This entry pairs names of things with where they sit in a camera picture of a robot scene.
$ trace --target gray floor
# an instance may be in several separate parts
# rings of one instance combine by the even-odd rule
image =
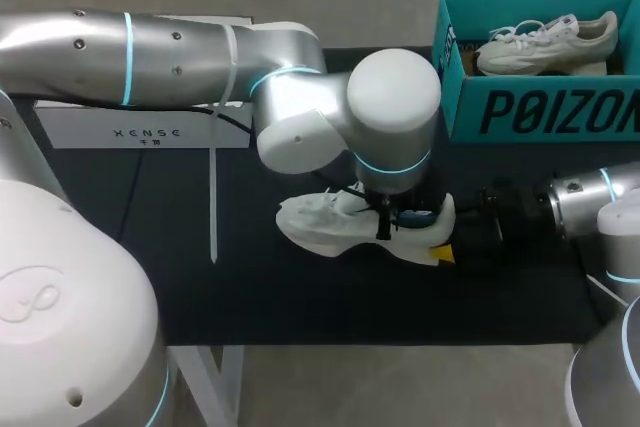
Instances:
[[[70,5],[293,20],[328,47],[428,45],[437,11],[437,0],[0,0],[3,11]],[[253,347],[241,425],[564,426],[571,355],[562,345]],[[178,425],[198,425],[184,392],[182,399]]]

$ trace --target shoe sole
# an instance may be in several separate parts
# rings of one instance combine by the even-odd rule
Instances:
[[[478,67],[478,57],[479,54],[473,54],[472,61],[472,70],[473,74],[477,77],[530,77],[530,76],[561,76],[561,75],[583,75],[583,76],[601,76],[607,75],[607,62],[592,62],[589,64],[576,64],[576,63],[565,63],[565,64],[556,64],[545,69],[540,70],[539,72],[531,72],[528,74],[493,74],[491,72],[486,72]]]
[[[285,232],[282,232],[282,233],[287,239],[289,239],[294,244],[302,247],[305,250],[308,250],[309,252],[313,252],[323,257],[331,257],[331,258],[339,257],[340,255],[344,254],[346,251],[352,249],[356,245],[373,244],[373,245],[379,245],[381,247],[384,247],[394,257],[397,257],[398,259],[401,259],[401,260],[405,260],[407,262],[411,262],[413,264],[431,265],[431,266],[437,266],[439,264],[439,260],[429,256],[428,251],[426,251],[425,249],[393,245],[389,243],[389,241],[384,241],[384,240],[379,240],[376,242],[353,241],[350,244],[343,244],[343,245],[324,245],[324,244],[313,244],[311,242],[301,241],[287,235]]]

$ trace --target yellow tag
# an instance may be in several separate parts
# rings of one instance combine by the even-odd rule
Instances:
[[[456,263],[456,260],[453,258],[453,250],[451,249],[451,244],[441,245],[440,247],[432,247],[429,249],[429,254],[438,260],[444,260],[446,262]]]

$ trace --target black cable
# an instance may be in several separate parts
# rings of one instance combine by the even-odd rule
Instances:
[[[233,119],[233,118],[231,118],[231,117],[229,117],[227,115],[224,115],[224,114],[218,114],[218,118],[220,120],[224,120],[225,122],[228,122],[229,124],[233,125],[234,127],[237,127],[238,129],[242,130],[243,132],[246,132],[247,134],[251,135],[251,127],[247,127],[242,122],[239,122],[236,119]]]
[[[133,181],[131,182],[131,190],[129,191],[129,195],[127,196],[127,203],[125,204],[124,214],[122,215],[122,221],[120,222],[120,227],[118,228],[116,242],[118,242],[119,244],[122,243],[122,239],[124,238],[124,231],[127,228],[127,221],[129,220],[129,212],[131,212],[133,197],[136,193],[136,187],[138,186],[138,179],[140,178],[140,169],[142,168],[143,155],[144,155],[144,150],[140,150],[140,152],[138,153],[138,160],[136,161],[136,168],[135,168],[135,173],[133,175]]]
[[[33,95],[29,94],[11,94],[11,98],[21,100],[36,100]],[[68,104],[81,105],[83,107],[93,107],[96,109],[105,109],[105,110],[118,110],[120,112],[192,112],[195,114],[206,114],[213,115],[215,111],[211,109],[207,109],[206,107],[180,107],[179,109],[170,108],[170,107],[154,107],[154,106],[139,106],[139,105],[119,105],[114,104],[112,102],[101,102],[97,100],[88,100],[83,99],[81,97],[56,97],[56,96],[37,96],[37,100],[46,100],[52,102],[65,102]],[[247,127],[242,122],[237,121],[234,118],[229,117],[225,114],[217,114],[217,117],[234,127],[246,132],[247,134],[251,134],[251,127]]]

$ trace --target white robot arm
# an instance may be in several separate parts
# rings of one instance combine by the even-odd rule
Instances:
[[[179,110],[251,101],[262,161],[316,170],[351,150],[367,189],[425,175],[440,85],[387,50],[326,73],[304,26],[231,27],[68,10],[0,16],[0,427],[171,425],[153,290],[66,197],[11,98]]]

